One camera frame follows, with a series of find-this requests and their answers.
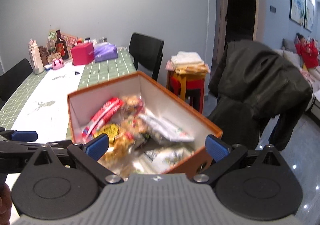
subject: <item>white towel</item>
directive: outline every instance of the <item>white towel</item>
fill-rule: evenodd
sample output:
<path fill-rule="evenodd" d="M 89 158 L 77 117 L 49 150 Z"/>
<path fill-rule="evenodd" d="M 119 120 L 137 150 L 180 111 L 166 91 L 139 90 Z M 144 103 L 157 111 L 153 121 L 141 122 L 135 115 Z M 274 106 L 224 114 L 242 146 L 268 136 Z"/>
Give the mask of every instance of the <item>white towel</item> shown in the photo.
<path fill-rule="evenodd" d="M 171 57 L 171 62 L 174 66 L 188 65 L 188 64 L 203 64 L 204 61 L 201 59 L 196 52 L 185 52 L 179 51 L 177 55 Z"/>

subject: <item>framed painting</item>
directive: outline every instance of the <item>framed painting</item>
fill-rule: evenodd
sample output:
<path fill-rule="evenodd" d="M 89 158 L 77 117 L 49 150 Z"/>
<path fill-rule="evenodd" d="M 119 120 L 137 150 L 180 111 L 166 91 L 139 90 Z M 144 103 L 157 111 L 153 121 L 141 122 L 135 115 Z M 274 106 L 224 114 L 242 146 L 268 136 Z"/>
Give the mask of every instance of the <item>framed painting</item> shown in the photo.
<path fill-rule="evenodd" d="M 304 0 L 290 0 L 290 19 L 302 25 L 304 17 Z"/>
<path fill-rule="evenodd" d="M 305 10 L 305 12 L 304 12 L 303 27 L 305 27 L 308 31 L 312 32 L 314 6 L 310 0 L 305 0 L 305 9 L 304 10 Z"/>

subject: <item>red stool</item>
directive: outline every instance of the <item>red stool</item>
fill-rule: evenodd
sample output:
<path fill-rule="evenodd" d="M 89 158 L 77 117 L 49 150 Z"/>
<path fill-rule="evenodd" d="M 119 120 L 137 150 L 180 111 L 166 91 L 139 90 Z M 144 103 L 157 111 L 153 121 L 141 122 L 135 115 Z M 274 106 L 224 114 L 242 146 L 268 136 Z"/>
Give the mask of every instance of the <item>red stool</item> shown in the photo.
<path fill-rule="evenodd" d="M 181 83 L 174 77 L 170 77 L 170 89 L 176 96 L 180 95 Z M 204 79 L 187 81 L 186 97 L 190 98 L 189 105 L 202 114 L 204 100 Z"/>

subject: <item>black hair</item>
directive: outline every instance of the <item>black hair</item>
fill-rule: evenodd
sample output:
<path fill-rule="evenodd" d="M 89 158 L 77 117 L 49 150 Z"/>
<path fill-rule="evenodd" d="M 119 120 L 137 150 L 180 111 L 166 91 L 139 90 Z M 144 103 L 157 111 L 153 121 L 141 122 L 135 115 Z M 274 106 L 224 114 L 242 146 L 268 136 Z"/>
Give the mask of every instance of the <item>black hair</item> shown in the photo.
<path fill-rule="evenodd" d="M 298 39 L 299 39 L 299 40 L 302 40 L 302 39 L 304 38 L 304 36 L 301 35 L 300 33 L 297 33 L 297 36 L 298 36 Z"/>

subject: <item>stack of stools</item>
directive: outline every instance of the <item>stack of stools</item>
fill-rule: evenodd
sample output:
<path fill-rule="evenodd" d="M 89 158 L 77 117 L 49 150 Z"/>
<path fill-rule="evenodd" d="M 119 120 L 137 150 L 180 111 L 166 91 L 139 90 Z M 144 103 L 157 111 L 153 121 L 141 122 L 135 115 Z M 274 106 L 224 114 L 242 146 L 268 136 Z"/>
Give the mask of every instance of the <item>stack of stools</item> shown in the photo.
<path fill-rule="evenodd" d="M 202 114 L 204 80 L 202 75 L 179 75 L 168 71 L 167 89 L 184 101 L 189 97 L 189 105 Z"/>

